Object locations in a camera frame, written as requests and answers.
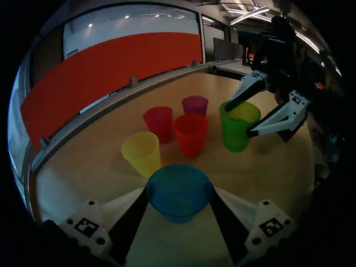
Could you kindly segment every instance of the red wall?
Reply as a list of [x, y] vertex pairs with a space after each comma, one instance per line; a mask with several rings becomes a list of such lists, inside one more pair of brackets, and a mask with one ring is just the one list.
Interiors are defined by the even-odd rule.
[[21, 114], [33, 146], [99, 98], [167, 70], [202, 62], [198, 34], [159, 32], [121, 37], [89, 47], [51, 69], [30, 91]]

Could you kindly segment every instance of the desk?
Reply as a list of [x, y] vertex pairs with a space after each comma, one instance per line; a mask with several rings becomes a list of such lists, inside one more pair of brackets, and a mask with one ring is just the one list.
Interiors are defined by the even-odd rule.
[[[37, 198], [42, 218], [62, 222], [86, 199], [101, 203], [118, 198], [147, 179], [122, 157], [124, 139], [146, 130], [142, 119], [150, 107], [167, 105], [174, 118], [183, 114], [181, 101], [189, 95], [209, 99], [209, 131], [202, 154], [188, 159], [177, 141], [161, 145], [162, 164], [190, 164], [211, 182], [252, 203], [270, 199], [293, 218], [305, 211], [314, 182], [312, 141], [304, 124], [287, 143], [276, 134], [255, 137], [242, 153], [224, 146], [218, 108], [240, 81], [195, 73], [153, 89], [101, 117], [62, 146], [37, 175]], [[273, 94], [261, 92], [249, 102], [262, 116], [276, 107]], [[229, 255], [208, 206], [190, 223], [164, 220], [151, 205], [128, 255], [130, 266], [226, 266]]]

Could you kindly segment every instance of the plastic cup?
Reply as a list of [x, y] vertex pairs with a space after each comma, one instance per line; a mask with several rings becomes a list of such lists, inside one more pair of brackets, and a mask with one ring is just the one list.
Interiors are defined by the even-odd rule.
[[168, 165], [148, 180], [146, 193], [151, 205], [172, 223], [190, 221], [211, 198], [209, 178], [189, 165]]
[[162, 166], [158, 137], [151, 132], [139, 132], [126, 138], [121, 153], [143, 177], [149, 178]]
[[200, 114], [206, 116], [209, 101], [201, 96], [186, 97], [182, 100], [184, 114]]
[[208, 127], [208, 120], [199, 114], [185, 114], [175, 119], [173, 129], [184, 156], [194, 158], [201, 153]]
[[170, 107], [154, 107], [145, 112], [143, 119], [150, 132], [157, 135], [160, 144], [166, 144], [173, 136], [173, 110]]
[[224, 146], [230, 152], [242, 152], [251, 141], [247, 137], [247, 129], [261, 118], [261, 111], [255, 105], [243, 102], [227, 113], [227, 103], [219, 108]]

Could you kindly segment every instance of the blue cup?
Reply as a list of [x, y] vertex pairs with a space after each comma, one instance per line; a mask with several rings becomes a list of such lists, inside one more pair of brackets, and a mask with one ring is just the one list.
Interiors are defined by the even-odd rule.
[[148, 180], [146, 193], [151, 205], [176, 224], [190, 221], [211, 198], [211, 183], [201, 170], [189, 165], [168, 165]]

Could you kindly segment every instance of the purple cup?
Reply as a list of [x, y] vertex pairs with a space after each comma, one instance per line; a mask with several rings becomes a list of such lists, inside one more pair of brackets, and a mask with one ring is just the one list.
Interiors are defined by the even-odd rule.
[[209, 101], [201, 96], [186, 97], [182, 100], [184, 114], [200, 114], [206, 116]]

